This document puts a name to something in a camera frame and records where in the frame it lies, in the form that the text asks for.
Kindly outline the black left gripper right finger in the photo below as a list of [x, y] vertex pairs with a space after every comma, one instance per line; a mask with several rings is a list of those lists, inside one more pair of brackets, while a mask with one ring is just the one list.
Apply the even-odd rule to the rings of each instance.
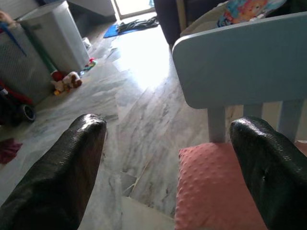
[[307, 158], [268, 122], [244, 116], [230, 139], [245, 184], [270, 230], [307, 228]]

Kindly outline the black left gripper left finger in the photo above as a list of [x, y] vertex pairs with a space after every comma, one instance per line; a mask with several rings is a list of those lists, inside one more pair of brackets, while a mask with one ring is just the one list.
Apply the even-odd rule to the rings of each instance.
[[3, 230], [76, 230], [92, 194], [106, 120], [76, 118], [24, 175], [0, 208]]

